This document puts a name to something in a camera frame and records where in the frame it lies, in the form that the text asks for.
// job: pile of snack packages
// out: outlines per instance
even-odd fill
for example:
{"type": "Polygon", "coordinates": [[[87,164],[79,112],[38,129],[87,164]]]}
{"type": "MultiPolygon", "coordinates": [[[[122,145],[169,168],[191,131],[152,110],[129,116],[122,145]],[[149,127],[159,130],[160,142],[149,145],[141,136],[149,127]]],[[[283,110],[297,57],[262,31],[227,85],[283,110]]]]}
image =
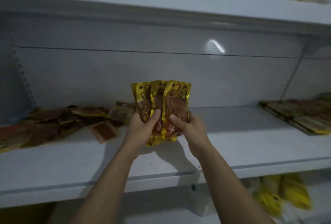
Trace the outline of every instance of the pile of snack packages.
{"type": "Polygon", "coordinates": [[[285,202],[304,210],[312,208],[310,196],[298,173],[244,179],[243,183],[261,207],[273,217],[282,216],[285,202]]]}
{"type": "Polygon", "coordinates": [[[315,100],[260,101],[259,105],[308,135],[331,133],[331,93],[315,100]]]}
{"type": "Polygon", "coordinates": [[[144,123],[155,109],[162,112],[147,146],[175,141],[181,130],[168,117],[173,113],[188,122],[191,84],[157,80],[131,84],[131,88],[135,103],[117,101],[110,111],[104,107],[75,105],[50,110],[37,108],[18,124],[0,127],[0,153],[56,142],[85,126],[90,126],[95,138],[105,143],[120,136],[117,129],[130,123],[135,110],[144,123]]]}

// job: person's left hand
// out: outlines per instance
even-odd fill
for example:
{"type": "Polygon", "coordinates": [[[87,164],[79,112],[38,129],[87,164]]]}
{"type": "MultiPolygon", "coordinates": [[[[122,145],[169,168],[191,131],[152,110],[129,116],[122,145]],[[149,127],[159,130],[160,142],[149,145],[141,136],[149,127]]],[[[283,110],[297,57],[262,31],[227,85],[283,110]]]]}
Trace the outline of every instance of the person's left hand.
{"type": "Polygon", "coordinates": [[[139,149],[144,146],[150,138],[152,129],[159,120],[160,114],[161,111],[156,109],[148,122],[144,124],[139,114],[135,112],[127,128],[122,147],[129,150],[137,157],[139,155],[139,149]]]}

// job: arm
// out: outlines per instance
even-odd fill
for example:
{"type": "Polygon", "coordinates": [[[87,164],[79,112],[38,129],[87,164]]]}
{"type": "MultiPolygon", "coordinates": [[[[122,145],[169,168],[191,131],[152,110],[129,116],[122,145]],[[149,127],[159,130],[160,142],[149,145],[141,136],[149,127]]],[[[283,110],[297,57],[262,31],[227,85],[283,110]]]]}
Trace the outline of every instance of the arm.
{"type": "Polygon", "coordinates": [[[134,113],[121,147],[102,172],[72,224],[115,223],[131,165],[138,157],[140,147],[144,146],[151,136],[160,113],[155,110],[146,124],[134,113]]]}
{"type": "Polygon", "coordinates": [[[190,123],[185,123],[170,116],[170,120],[183,130],[192,154],[201,164],[221,223],[275,224],[213,147],[202,120],[192,113],[190,119],[190,123]]]}

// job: forearm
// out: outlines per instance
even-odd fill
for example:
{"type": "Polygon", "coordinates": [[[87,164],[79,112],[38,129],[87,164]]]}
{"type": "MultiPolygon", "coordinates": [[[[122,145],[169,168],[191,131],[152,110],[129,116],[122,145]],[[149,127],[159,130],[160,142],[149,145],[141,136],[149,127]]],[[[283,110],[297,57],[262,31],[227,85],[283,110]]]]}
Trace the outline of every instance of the forearm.
{"type": "Polygon", "coordinates": [[[72,224],[115,223],[135,156],[121,147],[92,188],[72,224]]]}
{"type": "Polygon", "coordinates": [[[274,224],[211,144],[199,161],[222,224],[274,224]]]}

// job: hand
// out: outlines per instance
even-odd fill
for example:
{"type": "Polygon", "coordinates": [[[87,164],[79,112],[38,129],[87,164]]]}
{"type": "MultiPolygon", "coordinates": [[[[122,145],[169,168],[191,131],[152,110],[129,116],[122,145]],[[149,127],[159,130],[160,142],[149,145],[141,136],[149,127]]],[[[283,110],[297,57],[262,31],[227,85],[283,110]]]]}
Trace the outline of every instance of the hand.
{"type": "Polygon", "coordinates": [[[189,113],[189,117],[190,123],[183,122],[173,114],[169,118],[175,126],[183,131],[192,154],[199,159],[213,145],[207,137],[201,118],[195,116],[192,112],[189,113]]]}
{"type": "Polygon", "coordinates": [[[126,130],[126,136],[122,143],[122,148],[129,150],[135,158],[139,155],[139,149],[144,146],[152,134],[152,129],[158,122],[161,111],[156,109],[148,120],[143,123],[140,116],[135,112],[131,118],[130,124],[126,130]]]}

